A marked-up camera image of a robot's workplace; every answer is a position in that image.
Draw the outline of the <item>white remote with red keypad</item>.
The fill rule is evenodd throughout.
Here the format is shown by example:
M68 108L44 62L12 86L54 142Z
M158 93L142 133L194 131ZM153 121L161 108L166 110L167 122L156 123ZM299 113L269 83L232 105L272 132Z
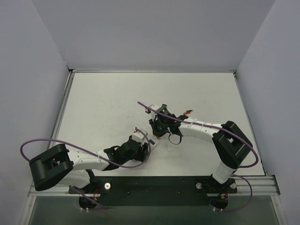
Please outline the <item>white remote with red keypad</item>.
M150 142L150 153L161 143L162 138L152 137L149 139Z

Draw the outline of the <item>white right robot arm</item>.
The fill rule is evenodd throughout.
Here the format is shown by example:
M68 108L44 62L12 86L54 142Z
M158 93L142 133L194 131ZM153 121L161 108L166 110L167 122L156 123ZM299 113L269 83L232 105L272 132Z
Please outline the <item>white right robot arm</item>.
M248 156L253 145L236 123L227 121L224 124L205 123L192 119L184 113L180 116L170 113L167 105L151 105L145 110L151 115L149 124L153 135L162 137L165 134L182 137L193 137L214 144L220 158L220 164L212 173L219 184L224 184Z

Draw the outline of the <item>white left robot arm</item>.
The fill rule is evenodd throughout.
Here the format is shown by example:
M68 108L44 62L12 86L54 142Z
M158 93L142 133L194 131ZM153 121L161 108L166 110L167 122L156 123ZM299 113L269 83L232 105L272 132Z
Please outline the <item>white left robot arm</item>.
M90 193L95 190L96 181L89 171L125 168L130 160L144 164L150 156L151 144L147 137L134 135L121 146L112 146L102 152L73 151L67 149L66 143L57 144L29 161L35 190L44 191L62 184Z

